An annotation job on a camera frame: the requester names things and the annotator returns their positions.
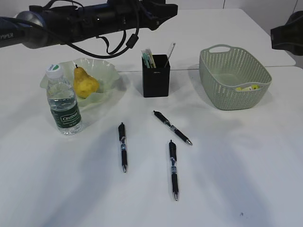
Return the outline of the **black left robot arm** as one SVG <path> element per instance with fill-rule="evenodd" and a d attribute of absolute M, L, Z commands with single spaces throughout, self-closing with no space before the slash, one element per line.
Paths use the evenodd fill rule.
<path fill-rule="evenodd" d="M 0 18 L 0 45 L 23 44 L 30 49 L 77 43 L 93 37 L 136 28 L 156 30 L 178 14 L 178 6 L 164 0 L 108 0 L 83 6 L 32 5 L 16 17 Z"/>

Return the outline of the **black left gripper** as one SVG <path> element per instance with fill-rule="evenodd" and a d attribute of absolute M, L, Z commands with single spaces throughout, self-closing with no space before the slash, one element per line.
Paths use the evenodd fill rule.
<path fill-rule="evenodd" d="M 156 30 L 178 13 L 176 4 L 164 0 L 109 0 L 104 4 L 42 8 L 48 29 L 70 43 L 123 30 Z"/>

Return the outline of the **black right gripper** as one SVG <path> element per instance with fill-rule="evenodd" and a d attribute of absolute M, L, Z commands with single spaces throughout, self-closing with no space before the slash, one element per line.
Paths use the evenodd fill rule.
<path fill-rule="evenodd" d="M 270 30 L 271 46 L 275 50 L 303 55 L 303 11 L 293 13 L 283 26 Z"/>

